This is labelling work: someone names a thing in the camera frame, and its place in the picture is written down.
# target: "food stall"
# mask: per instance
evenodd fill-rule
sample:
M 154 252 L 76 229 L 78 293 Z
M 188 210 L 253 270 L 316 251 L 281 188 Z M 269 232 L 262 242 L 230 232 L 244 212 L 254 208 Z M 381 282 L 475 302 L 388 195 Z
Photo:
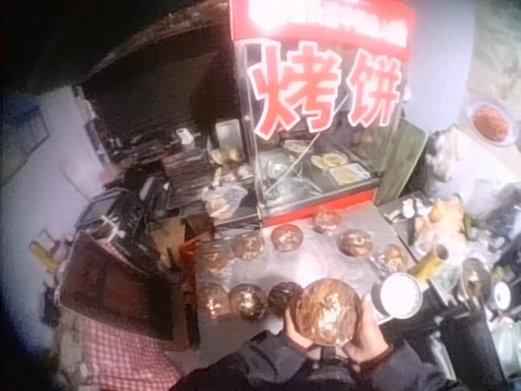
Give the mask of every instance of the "food stall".
M 294 290 L 330 278 L 362 297 L 414 264 L 371 202 L 400 117 L 412 10 L 379 0 L 239 0 L 230 14 L 264 228 L 199 245 L 207 352 L 219 349 L 216 339 L 231 351 L 280 330 Z M 409 302 L 421 304 L 421 294 Z
M 243 137 L 266 226 L 372 200 L 405 84 L 401 2 L 231 3 Z

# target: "red sign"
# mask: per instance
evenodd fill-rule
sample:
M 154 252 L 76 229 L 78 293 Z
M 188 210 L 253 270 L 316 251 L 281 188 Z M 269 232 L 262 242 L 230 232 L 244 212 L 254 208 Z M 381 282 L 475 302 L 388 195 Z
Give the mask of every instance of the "red sign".
M 414 12 L 396 0 L 231 0 L 234 41 L 338 42 L 408 59 Z
M 307 117 L 312 133 L 328 129 L 333 121 L 335 101 L 341 82 L 351 91 L 352 107 L 348 119 L 353 126 L 371 125 L 377 118 L 387 126 L 399 101 L 401 62 L 385 55 L 373 56 L 359 49 L 352 71 L 341 81 L 342 58 L 334 51 L 319 51 L 316 42 L 300 41 L 297 51 L 281 59 L 280 42 L 259 40 L 262 60 L 247 74 L 257 100 L 264 101 L 255 133 L 265 140 L 275 130 L 290 130 Z

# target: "red checkered cloth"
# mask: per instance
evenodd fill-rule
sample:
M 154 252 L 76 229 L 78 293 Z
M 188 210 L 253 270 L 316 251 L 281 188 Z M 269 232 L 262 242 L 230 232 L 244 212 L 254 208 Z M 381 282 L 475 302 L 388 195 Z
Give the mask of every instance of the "red checkered cloth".
M 164 391 L 181 374 L 161 349 L 164 342 L 79 317 L 83 385 L 113 391 Z

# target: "person's hand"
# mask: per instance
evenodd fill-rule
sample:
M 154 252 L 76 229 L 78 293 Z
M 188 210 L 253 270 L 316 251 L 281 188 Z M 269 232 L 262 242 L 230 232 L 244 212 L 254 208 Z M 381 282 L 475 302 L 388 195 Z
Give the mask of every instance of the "person's hand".
M 361 318 L 353 339 L 344 346 L 344 352 L 355 362 L 361 364 L 382 356 L 389 350 L 379 325 L 374 320 L 373 303 L 370 296 L 361 303 Z
M 311 340 L 304 338 L 297 332 L 295 325 L 293 324 L 293 319 L 291 318 L 291 312 L 289 308 L 287 308 L 286 312 L 284 313 L 284 332 L 290 340 L 295 342 L 303 349 L 308 349 L 309 346 L 313 344 Z

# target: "white wall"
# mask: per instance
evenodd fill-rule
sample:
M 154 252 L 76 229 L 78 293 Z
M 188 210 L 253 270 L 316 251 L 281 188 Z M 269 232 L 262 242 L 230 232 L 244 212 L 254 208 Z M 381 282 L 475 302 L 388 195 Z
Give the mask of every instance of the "white wall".
M 87 196 L 101 191 L 101 165 L 71 88 L 44 94 L 40 101 L 50 137 L 2 188 L 2 300 L 30 351 L 48 346 L 52 334 L 38 318 L 46 272 L 28 245 L 43 228 L 54 237 L 69 232 L 87 204 L 63 169 Z
M 407 120 L 418 128 L 444 130 L 462 105 L 474 45 L 473 0 L 405 0 L 416 12 L 408 80 Z

